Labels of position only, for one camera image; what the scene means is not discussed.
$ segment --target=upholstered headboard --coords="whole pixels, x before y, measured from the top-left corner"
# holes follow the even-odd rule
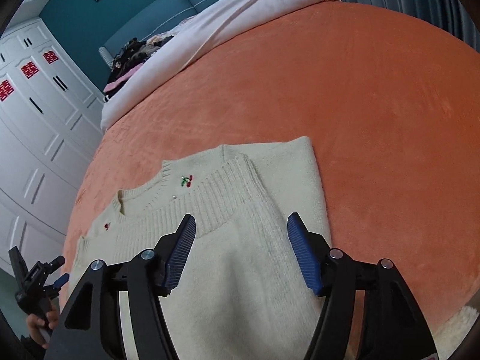
[[[100,55],[107,64],[112,56],[132,38],[144,40],[152,35],[171,30],[183,19],[200,13],[218,0],[155,0],[127,21],[103,47]]]

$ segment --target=black door handle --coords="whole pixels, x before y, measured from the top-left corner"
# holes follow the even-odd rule
[[[60,83],[57,81],[57,79],[56,79],[55,77],[53,78],[53,80],[54,80],[55,83],[60,87],[60,89],[65,92],[65,88],[60,85]]]
[[[43,111],[42,111],[42,109],[37,105],[37,103],[35,103],[31,97],[29,97],[28,99],[32,102],[32,104],[35,106],[35,108],[40,111],[40,114],[43,115]]]
[[[65,83],[61,80],[59,76],[55,76],[55,77],[57,77],[57,80],[60,82],[60,84],[62,84],[65,87],[65,89],[68,89],[68,86],[65,85]]]

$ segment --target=teal wall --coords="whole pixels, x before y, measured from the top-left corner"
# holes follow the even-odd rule
[[[18,337],[20,335],[28,337],[25,325],[26,315],[20,310],[15,301],[17,289],[15,278],[0,269],[0,309],[15,334]]]
[[[40,17],[79,68],[102,90],[109,68],[98,48],[155,0],[50,0]]]

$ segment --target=wardrobe door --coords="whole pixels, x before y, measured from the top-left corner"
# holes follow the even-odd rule
[[[20,88],[29,89],[49,123],[57,125],[86,152],[93,155],[102,139],[99,128],[83,117],[80,106],[60,89],[54,76],[44,69],[40,56],[35,54],[20,60],[7,69],[15,74],[13,81]]]
[[[28,48],[32,49],[48,42],[51,36],[49,32],[45,31],[45,25],[41,20],[22,28],[20,31],[28,44]]]
[[[69,57],[63,50],[57,48],[54,41],[49,41],[36,50],[41,55],[39,62],[42,68],[62,94],[81,111],[82,116],[77,124],[84,124],[83,128],[96,133],[97,140],[101,140],[103,133],[100,130],[100,121],[103,103],[99,99],[98,91],[92,88],[88,80],[83,79],[79,69],[71,65]]]
[[[28,53],[28,42],[23,37],[23,32],[21,30],[3,36],[0,42],[4,52],[10,56],[11,60],[21,58]]]
[[[8,251],[16,246],[30,270],[40,261],[50,262],[60,256],[65,236],[45,225],[16,204],[0,190],[0,267],[13,275]],[[47,284],[60,276],[60,270],[49,276]]]
[[[34,217],[67,234],[77,190],[48,169],[0,123],[0,189]]]
[[[7,66],[11,61],[10,53],[5,46],[0,43],[0,70]]]
[[[0,75],[1,121],[35,157],[78,189],[92,154],[49,123],[42,106],[28,88],[15,84],[11,74]]]

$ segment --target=bed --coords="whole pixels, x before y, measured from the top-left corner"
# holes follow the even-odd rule
[[[112,195],[163,159],[307,135],[334,246],[395,261],[435,331],[480,287],[479,72],[465,43],[369,5],[324,2],[247,31],[107,131],[71,215],[64,271]]]

